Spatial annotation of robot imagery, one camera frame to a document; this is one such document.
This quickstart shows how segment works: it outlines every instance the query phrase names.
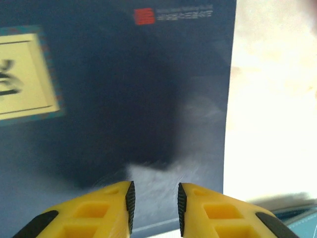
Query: teal object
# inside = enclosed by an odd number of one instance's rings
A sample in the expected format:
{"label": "teal object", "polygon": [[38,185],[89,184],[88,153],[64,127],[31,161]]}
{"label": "teal object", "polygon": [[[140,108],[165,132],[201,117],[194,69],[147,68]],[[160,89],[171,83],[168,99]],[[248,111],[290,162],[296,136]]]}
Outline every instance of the teal object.
{"label": "teal object", "polygon": [[310,211],[289,222],[290,228],[300,238],[317,238],[317,210]]}

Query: yellow label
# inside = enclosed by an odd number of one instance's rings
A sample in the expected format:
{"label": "yellow label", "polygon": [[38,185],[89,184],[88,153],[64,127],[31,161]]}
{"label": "yellow label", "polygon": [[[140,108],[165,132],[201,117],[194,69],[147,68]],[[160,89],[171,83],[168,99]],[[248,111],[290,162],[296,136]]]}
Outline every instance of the yellow label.
{"label": "yellow label", "polygon": [[0,120],[58,110],[37,35],[0,36]]}

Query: black calligraphy character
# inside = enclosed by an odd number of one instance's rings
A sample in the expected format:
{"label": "black calligraphy character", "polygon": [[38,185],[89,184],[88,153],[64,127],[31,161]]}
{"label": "black calligraphy character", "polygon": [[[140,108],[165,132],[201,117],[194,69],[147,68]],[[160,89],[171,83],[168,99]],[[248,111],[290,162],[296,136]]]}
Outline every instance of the black calligraphy character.
{"label": "black calligraphy character", "polygon": [[17,87],[17,84],[21,84],[21,81],[13,75],[7,73],[12,68],[14,61],[10,59],[4,60],[4,65],[0,65],[0,85],[4,85],[8,90],[0,91],[0,96],[16,94],[21,91]]}

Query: dark blue cover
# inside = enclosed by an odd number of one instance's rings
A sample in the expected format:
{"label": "dark blue cover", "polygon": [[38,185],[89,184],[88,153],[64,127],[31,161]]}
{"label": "dark blue cover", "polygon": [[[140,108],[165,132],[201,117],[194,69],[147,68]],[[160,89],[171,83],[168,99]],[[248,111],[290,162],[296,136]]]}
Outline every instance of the dark blue cover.
{"label": "dark blue cover", "polygon": [[120,180],[136,185],[134,237],[178,228],[178,182],[221,192],[235,6],[0,1],[0,27],[42,27],[66,108],[0,127],[0,237]]}

